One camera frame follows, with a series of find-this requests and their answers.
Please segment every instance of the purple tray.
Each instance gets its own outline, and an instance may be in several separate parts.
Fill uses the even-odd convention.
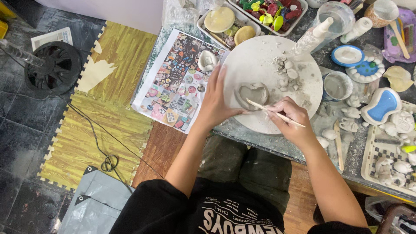
[[[409,24],[414,24],[416,27],[416,16],[411,10],[406,10],[399,8],[399,17],[403,22],[403,27]],[[400,46],[397,44],[393,46],[391,44],[391,37],[395,37],[393,29],[388,25],[384,27],[384,52],[383,56],[387,59],[387,61],[394,63],[395,61],[405,62],[405,63],[412,63],[416,62],[416,28],[413,30],[413,47],[414,50],[409,53],[410,58],[406,59],[403,56],[403,52],[400,49]]]

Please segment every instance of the white plastic tray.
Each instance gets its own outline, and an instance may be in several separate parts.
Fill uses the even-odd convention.
[[[402,110],[405,111],[413,111],[416,112],[416,105],[401,101],[402,103]],[[408,133],[409,138],[414,138],[416,136],[416,132],[412,131]],[[368,130],[367,142],[365,146],[364,156],[363,156],[363,163],[361,166],[361,176],[368,181],[371,181],[376,184],[380,184],[378,175],[375,173],[375,164],[378,159],[381,157],[390,158],[394,161],[402,160],[402,161],[409,161],[407,158],[407,153],[401,152],[397,154],[396,146],[392,144],[384,144],[380,142],[374,142],[375,139],[394,139],[393,137],[387,135],[382,129],[378,126],[370,125]],[[403,193],[409,194],[411,196],[416,196],[416,192],[408,189],[407,186],[410,182],[416,182],[416,178],[413,177],[410,173],[406,174],[406,184],[404,187],[399,187],[397,183],[392,183],[388,187],[397,191],[401,191]]]
[[[241,11],[237,10],[235,7],[233,7],[230,3],[225,2],[223,4],[223,7],[228,7],[230,8],[234,14],[235,17],[239,20],[241,20],[245,25],[249,25],[251,27],[254,28],[254,31],[256,32],[256,36],[260,36],[261,33],[261,28],[258,24],[256,24],[255,22],[253,22],[249,17],[245,16],[243,13],[241,13]],[[208,13],[211,11],[207,11],[197,22],[197,26],[199,28],[199,30],[201,30],[203,33],[205,33],[207,36],[209,36],[213,41],[215,41],[216,43],[218,43],[222,48],[226,49],[227,51],[231,51],[228,47],[226,47],[224,44],[222,44],[220,41],[218,41],[217,39],[215,39],[215,37],[213,37],[211,34],[209,34],[208,31],[202,29],[202,26],[204,25],[204,21],[205,18],[207,17]]]
[[[256,17],[252,16],[250,13],[248,13],[247,11],[243,10],[241,7],[239,7],[236,4],[237,0],[228,0],[230,2],[231,5],[233,5],[235,8],[237,8],[238,10],[242,11],[246,16],[250,17],[252,20],[254,20],[254,22],[257,22],[258,24],[261,24],[263,27],[267,28],[269,31],[271,31],[272,33],[276,34],[277,36],[281,36],[281,37],[286,37],[287,35],[289,35],[289,33],[295,28],[295,26],[297,25],[297,23],[299,22],[299,20],[302,18],[302,16],[306,13],[306,11],[308,10],[308,3],[305,0],[298,0],[300,2],[300,6],[303,8],[302,14],[297,18],[297,20],[290,26],[290,28],[283,34],[278,33],[276,31],[274,31],[272,28],[270,28],[269,26],[266,26],[264,24],[262,24],[260,22],[260,20],[258,20]]]

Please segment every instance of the white bottle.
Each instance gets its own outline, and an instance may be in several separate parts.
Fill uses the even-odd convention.
[[[327,1],[328,0],[306,0],[306,2],[308,3],[308,6],[312,8],[319,8]]]
[[[363,17],[357,20],[357,22],[355,22],[354,26],[352,27],[351,31],[341,36],[341,42],[344,44],[350,44],[351,42],[359,38],[361,35],[363,35],[365,32],[370,30],[372,26],[373,22],[371,21],[371,19],[367,17]]]
[[[305,34],[296,42],[289,51],[288,57],[298,57],[303,54],[310,54],[325,39],[325,34],[333,24],[334,19],[328,17],[324,22],[308,29]]]

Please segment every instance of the work table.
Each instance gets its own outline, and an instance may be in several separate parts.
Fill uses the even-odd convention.
[[[359,19],[363,17],[365,9],[368,7],[367,4],[364,5],[364,8],[360,10],[356,14],[356,19]],[[302,17],[302,19],[299,21],[295,29],[291,32],[289,36],[287,36],[288,39],[291,39],[293,41],[298,41],[299,38],[305,33],[307,29],[311,27],[312,21],[315,18],[317,13],[317,9],[309,8],[305,15]],[[176,27],[176,29],[183,31],[185,33],[188,33],[194,37],[200,38],[208,43],[212,43],[210,38],[208,38],[206,35],[204,35],[202,32],[198,30],[198,28],[195,26],[187,26],[187,27]],[[262,30],[268,34],[269,31],[262,28]],[[158,38],[155,42],[153,51],[149,57],[149,60],[146,65],[146,69],[144,70],[142,77],[139,81],[139,84],[137,85],[136,92],[140,89],[141,85],[143,84],[143,77],[146,77],[151,66],[154,63],[154,60],[158,56],[160,50],[162,49],[163,45],[165,44],[166,40],[168,39],[172,29],[165,29],[162,28]],[[357,46],[361,49],[364,48],[364,45],[371,44],[376,46],[377,48],[383,49],[384,48],[384,37],[383,37],[384,29],[383,28],[372,28],[368,32],[366,32],[364,35],[359,37],[356,41],[352,43],[352,45]],[[317,64],[319,66],[334,70],[334,71],[340,71],[345,73],[345,67],[341,67],[337,64],[335,64],[331,60],[331,52],[334,48],[343,45],[339,38],[334,39],[332,42],[330,42],[328,45],[317,51],[316,53],[312,54],[312,57],[315,59]],[[394,64],[389,63],[387,60],[383,59],[383,64],[385,65],[386,69],[390,66],[397,65],[401,66],[404,69],[408,70],[411,74],[413,74],[415,64],[414,63],[402,63],[402,62],[396,62]],[[386,78],[380,79],[379,87],[389,87],[390,84]],[[416,88],[414,85],[412,85],[408,90],[405,92],[399,92],[400,98],[404,101],[414,103],[416,104]],[[314,122],[316,119],[319,118],[317,114],[313,116],[311,119],[312,127],[314,127]],[[362,118],[357,119],[356,123],[361,124]],[[344,171],[342,173],[342,176],[345,179],[349,179],[354,182],[358,182],[360,184],[363,184],[365,186],[377,189],[382,192],[386,192],[407,200],[411,200],[416,202],[416,197],[410,196],[408,194],[390,189],[388,187],[381,186],[379,184],[372,183],[370,181],[364,180],[361,176],[361,166],[362,166],[362,157],[364,155],[364,149],[366,144],[366,138],[368,133],[368,127],[362,127],[360,126],[357,133],[354,133],[355,140],[351,142],[347,159],[345,161]],[[253,132],[249,130],[248,128],[242,126],[240,123],[235,121],[233,118],[230,118],[226,120],[221,125],[216,126],[213,129],[213,132],[215,134],[222,135],[224,137],[233,139],[235,141],[271,152],[273,154],[279,155],[281,157],[293,160],[295,162],[306,164],[305,158],[295,145],[287,141],[283,135],[264,135],[257,132]]]

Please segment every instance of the photo collage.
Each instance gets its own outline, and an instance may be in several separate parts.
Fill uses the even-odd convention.
[[[203,72],[198,67],[199,55],[204,50],[214,53],[220,61],[225,53],[225,50],[178,32],[139,111],[185,132],[202,103],[212,72]]]

